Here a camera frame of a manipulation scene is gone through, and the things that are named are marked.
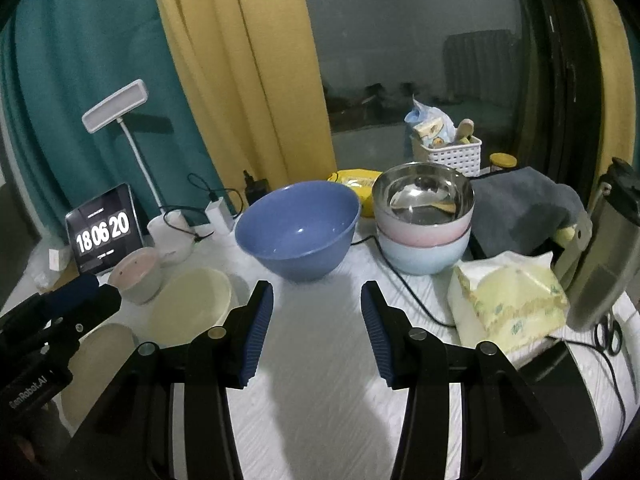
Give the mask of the black scissors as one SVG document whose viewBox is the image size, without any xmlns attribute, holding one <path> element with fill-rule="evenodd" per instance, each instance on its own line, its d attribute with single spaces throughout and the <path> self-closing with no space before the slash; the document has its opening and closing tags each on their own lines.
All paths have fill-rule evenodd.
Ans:
<svg viewBox="0 0 640 480">
<path fill-rule="evenodd" d="M 609 356 L 618 356 L 623 349 L 624 336 L 620 321 L 613 312 L 603 315 L 593 329 L 593 342 Z"/>
</svg>

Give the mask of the white charger plug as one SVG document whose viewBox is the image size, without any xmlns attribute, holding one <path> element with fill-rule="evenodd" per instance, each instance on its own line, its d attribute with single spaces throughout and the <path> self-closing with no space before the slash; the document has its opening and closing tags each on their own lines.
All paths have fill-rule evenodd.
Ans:
<svg viewBox="0 0 640 480">
<path fill-rule="evenodd" d="M 228 235 L 232 232 L 234 218 L 223 198 L 211 200 L 205 208 L 205 215 L 215 233 Z"/>
</svg>

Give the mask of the black smartphone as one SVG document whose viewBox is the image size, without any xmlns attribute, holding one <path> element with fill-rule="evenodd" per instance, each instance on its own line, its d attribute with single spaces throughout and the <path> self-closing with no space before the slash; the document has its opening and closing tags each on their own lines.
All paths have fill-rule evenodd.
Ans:
<svg viewBox="0 0 640 480">
<path fill-rule="evenodd" d="M 596 409 L 566 343 L 552 344 L 518 372 L 555 424 L 577 466 L 584 469 L 600 453 L 603 442 Z"/>
</svg>

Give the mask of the clear plastic bag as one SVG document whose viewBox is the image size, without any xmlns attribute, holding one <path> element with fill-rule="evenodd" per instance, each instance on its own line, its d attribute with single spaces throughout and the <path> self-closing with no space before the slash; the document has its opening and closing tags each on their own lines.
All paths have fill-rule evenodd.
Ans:
<svg viewBox="0 0 640 480">
<path fill-rule="evenodd" d="M 63 272 L 54 272 L 49 269 L 48 249 L 68 246 L 57 236 L 43 237 L 29 255 L 25 274 L 34 282 L 36 289 L 45 292 L 51 289 Z"/>
</svg>

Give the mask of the light blue bowl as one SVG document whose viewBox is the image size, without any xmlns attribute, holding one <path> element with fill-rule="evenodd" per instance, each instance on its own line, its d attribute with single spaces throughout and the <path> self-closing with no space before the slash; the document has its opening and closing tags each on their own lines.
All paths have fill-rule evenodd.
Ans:
<svg viewBox="0 0 640 480">
<path fill-rule="evenodd" d="M 457 263 L 465 253 L 471 236 L 467 229 L 457 240 L 434 247 L 414 247 L 391 240 L 380 229 L 376 229 L 376 239 L 381 252 L 390 264 L 411 275 L 431 275 Z"/>
</svg>

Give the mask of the yellow wet wipes pack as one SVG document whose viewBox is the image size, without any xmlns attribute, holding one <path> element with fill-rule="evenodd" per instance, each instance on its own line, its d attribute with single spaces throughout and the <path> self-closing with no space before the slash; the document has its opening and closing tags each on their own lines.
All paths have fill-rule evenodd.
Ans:
<svg viewBox="0 0 640 480">
<path fill-rule="evenodd" d="M 381 171 L 376 170 L 343 169 L 332 172 L 328 177 L 328 181 L 341 183 L 354 191 L 360 200 L 360 216 L 363 218 L 373 218 L 374 205 L 372 190 L 376 179 L 381 174 Z"/>
</svg>

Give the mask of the yellow curtain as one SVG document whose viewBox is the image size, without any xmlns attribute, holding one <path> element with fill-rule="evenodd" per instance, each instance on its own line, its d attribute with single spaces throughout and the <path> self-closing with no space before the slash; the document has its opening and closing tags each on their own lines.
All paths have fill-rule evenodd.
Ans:
<svg viewBox="0 0 640 480">
<path fill-rule="evenodd" d="M 272 188 L 336 169 L 306 0 L 156 0 L 218 176 Z"/>
</svg>

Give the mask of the blue snack bag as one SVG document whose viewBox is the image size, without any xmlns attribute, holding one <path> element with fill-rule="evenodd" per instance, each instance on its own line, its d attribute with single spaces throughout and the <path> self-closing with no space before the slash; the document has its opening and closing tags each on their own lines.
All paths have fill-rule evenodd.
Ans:
<svg viewBox="0 0 640 480">
<path fill-rule="evenodd" d="M 443 148 L 456 138 L 456 127 L 451 118 L 438 107 L 412 99 L 412 109 L 405 123 L 426 148 Z"/>
</svg>

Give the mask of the teal curtain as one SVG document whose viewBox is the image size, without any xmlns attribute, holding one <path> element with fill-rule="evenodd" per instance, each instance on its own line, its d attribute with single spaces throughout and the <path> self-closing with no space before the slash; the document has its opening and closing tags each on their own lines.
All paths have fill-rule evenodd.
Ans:
<svg viewBox="0 0 640 480">
<path fill-rule="evenodd" d="M 1 0 L 1 106 L 38 232 L 64 236 L 66 214 L 121 183 L 144 220 L 157 215 L 119 125 L 90 134 L 81 122 L 138 78 L 149 99 L 125 122 L 166 202 L 186 206 L 198 221 L 207 191 L 224 185 L 183 93 L 156 0 Z"/>
</svg>

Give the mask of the pink speckled bowl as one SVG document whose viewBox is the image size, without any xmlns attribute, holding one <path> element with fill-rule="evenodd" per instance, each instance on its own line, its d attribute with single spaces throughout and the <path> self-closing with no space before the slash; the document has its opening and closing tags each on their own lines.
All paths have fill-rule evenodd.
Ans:
<svg viewBox="0 0 640 480">
<path fill-rule="evenodd" d="M 123 300 L 145 304 L 159 291 L 163 283 L 160 254 L 153 247 L 135 250 L 114 267 L 107 284 L 118 289 Z"/>
</svg>

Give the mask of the grey folded cloth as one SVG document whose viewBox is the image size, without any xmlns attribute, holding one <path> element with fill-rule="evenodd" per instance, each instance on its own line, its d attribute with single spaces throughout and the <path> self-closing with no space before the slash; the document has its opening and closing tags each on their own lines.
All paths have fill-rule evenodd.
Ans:
<svg viewBox="0 0 640 480">
<path fill-rule="evenodd" d="M 473 247 L 486 258 L 530 256 L 585 210 L 579 195 L 532 167 L 473 179 Z"/>
</svg>

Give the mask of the yellow tissue pack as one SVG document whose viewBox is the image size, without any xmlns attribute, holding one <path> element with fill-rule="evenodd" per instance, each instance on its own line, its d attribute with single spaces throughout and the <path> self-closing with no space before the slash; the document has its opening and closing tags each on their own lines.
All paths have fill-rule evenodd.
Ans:
<svg viewBox="0 0 640 480">
<path fill-rule="evenodd" d="M 447 302 L 460 344 L 490 341 L 508 354 L 563 327 L 568 300 L 551 263 L 551 252 L 503 252 L 455 264 Z"/>
</svg>

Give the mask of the white plastic basket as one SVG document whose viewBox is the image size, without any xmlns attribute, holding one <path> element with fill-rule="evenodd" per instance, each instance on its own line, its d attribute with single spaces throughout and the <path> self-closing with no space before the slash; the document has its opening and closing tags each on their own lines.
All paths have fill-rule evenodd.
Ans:
<svg viewBox="0 0 640 480">
<path fill-rule="evenodd" d="M 477 177 L 480 174 L 480 155 L 483 143 L 476 136 L 471 136 L 469 143 L 448 144 L 443 148 L 427 148 L 413 134 L 411 145 L 415 160 L 447 166 L 461 172 L 465 177 Z"/>
</svg>

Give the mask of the small white box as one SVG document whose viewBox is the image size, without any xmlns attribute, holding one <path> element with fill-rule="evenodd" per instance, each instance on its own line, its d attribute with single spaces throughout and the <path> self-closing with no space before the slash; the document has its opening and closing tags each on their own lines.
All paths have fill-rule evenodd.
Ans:
<svg viewBox="0 0 640 480">
<path fill-rule="evenodd" d="M 63 272 L 68 267 L 71 258 L 72 251 L 68 246 L 48 249 L 48 263 L 51 271 Z"/>
</svg>

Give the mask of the pink steel-lined bowl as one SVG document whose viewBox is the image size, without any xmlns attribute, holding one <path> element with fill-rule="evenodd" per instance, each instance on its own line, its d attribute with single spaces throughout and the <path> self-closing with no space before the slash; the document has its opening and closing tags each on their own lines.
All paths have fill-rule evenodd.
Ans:
<svg viewBox="0 0 640 480">
<path fill-rule="evenodd" d="M 471 181 L 432 162 L 406 162 L 380 174 L 372 186 L 375 223 L 398 244 L 435 247 L 454 242 L 470 228 Z"/>
</svg>

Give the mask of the black charger adapter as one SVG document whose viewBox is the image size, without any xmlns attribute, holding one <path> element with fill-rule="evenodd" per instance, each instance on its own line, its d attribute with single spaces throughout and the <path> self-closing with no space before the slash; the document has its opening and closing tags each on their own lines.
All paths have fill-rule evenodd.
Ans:
<svg viewBox="0 0 640 480">
<path fill-rule="evenodd" d="M 245 182 L 244 194 L 249 205 L 253 205 L 271 192 L 267 179 L 256 180 L 247 170 L 243 171 L 243 177 Z"/>
</svg>

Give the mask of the yellow lid jar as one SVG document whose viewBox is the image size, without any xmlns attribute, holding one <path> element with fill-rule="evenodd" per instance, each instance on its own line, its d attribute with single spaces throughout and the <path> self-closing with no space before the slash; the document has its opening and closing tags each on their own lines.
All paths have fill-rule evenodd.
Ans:
<svg viewBox="0 0 640 480">
<path fill-rule="evenodd" d="M 495 152 L 489 156 L 489 172 L 513 170 L 518 166 L 515 156 L 503 152 Z"/>
</svg>

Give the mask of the white desk lamp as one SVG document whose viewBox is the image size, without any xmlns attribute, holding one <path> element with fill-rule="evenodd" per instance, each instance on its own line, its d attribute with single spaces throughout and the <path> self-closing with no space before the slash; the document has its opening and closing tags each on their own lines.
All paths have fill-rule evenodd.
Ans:
<svg viewBox="0 0 640 480">
<path fill-rule="evenodd" d="M 161 263 L 175 266 L 192 255 L 195 231 L 186 221 L 186 206 L 166 202 L 138 142 L 134 140 L 134 135 L 125 122 L 125 116 L 148 102 L 148 99 L 149 91 L 144 81 L 135 79 L 89 108 L 82 114 L 81 122 L 90 134 L 97 133 L 113 122 L 119 125 L 157 209 L 157 215 L 146 225 L 153 246 L 160 254 Z"/>
</svg>

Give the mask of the tablet showing clock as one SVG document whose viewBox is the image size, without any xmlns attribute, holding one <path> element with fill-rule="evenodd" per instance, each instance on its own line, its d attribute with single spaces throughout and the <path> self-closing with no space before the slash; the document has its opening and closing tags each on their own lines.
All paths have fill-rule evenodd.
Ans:
<svg viewBox="0 0 640 480">
<path fill-rule="evenodd" d="M 101 274 L 143 247 L 127 183 L 88 200 L 65 216 L 70 248 L 80 274 Z"/>
</svg>

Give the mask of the cream yellow bowl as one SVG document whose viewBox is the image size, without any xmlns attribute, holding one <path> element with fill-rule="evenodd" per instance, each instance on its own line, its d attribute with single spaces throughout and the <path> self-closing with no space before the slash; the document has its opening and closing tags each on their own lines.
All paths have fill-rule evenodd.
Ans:
<svg viewBox="0 0 640 480">
<path fill-rule="evenodd" d="M 226 274 L 211 268 L 188 271 L 173 278 L 154 299 L 148 334 L 161 346 L 188 344 L 224 322 L 234 305 L 235 292 Z"/>
</svg>

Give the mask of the large blue bowl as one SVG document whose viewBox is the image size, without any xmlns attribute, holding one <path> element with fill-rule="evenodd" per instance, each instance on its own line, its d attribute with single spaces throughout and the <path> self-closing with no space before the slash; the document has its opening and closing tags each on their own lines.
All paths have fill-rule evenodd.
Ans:
<svg viewBox="0 0 640 480">
<path fill-rule="evenodd" d="M 234 236 L 243 252 L 281 278 L 317 281 L 345 258 L 360 210 L 357 194 L 341 183 L 299 182 L 250 205 Z"/>
</svg>

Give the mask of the beige plate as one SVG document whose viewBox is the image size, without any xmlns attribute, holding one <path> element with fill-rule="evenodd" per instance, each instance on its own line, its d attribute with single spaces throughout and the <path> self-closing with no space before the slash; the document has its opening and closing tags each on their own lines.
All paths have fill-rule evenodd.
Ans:
<svg viewBox="0 0 640 480">
<path fill-rule="evenodd" d="M 136 337 L 122 324 L 100 326 L 80 342 L 68 364 L 72 382 L 61 393 L 62 411 L 73 430 L 79 428 L 134 348 Z"/>
</svg>

